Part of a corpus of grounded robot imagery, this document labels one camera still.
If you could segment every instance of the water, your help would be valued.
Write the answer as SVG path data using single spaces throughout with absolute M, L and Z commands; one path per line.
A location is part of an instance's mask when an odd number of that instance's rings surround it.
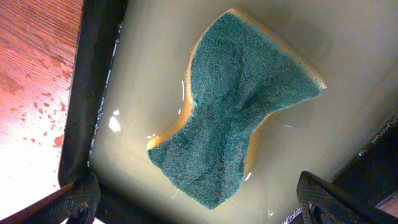
M 164 177 L 146 146 L 182 113 L 192 47 L 233 6 L 282 36 L 328 88 L 269 118 L 251 174 L 235 196 L 207 210 Z M 301 171 L 331 179 L 396 107 L 397 10 L 394 0 L 131 1 L 90 167 L 101 181 L 178 223 L 284 221 L 299 205 Z

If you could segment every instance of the wooden table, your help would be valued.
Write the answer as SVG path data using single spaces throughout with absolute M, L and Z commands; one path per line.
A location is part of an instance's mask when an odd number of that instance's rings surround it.
M 59 189 L 82 4 L 0 1 L 0 219 Z

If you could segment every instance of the wooden surface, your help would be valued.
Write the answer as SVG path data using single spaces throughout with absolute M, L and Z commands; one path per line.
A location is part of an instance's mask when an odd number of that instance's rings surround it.
M 0 1 L 0 219 L 59 189 L 82 2 Z

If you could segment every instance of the sponge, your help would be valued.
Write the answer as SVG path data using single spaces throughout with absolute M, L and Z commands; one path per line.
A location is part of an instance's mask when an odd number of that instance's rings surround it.
M 149 143 L 148 155 L 174 186 L 209 209 L 243 183 L 251 136 L 264 118 L 326 88 L 291 48 L 236 9 L 198 41 L 186 82 L 182 116 Z

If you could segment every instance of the green scouring pad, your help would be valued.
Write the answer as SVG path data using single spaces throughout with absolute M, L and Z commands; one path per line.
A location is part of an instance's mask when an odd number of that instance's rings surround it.
M 289 46 L 235 9 L 198 41 L 187 81 L 190 116 L 148 155 L 171 183 L 209 209 L 241 186 L 250 137 L 261 121 L 326 88 Z

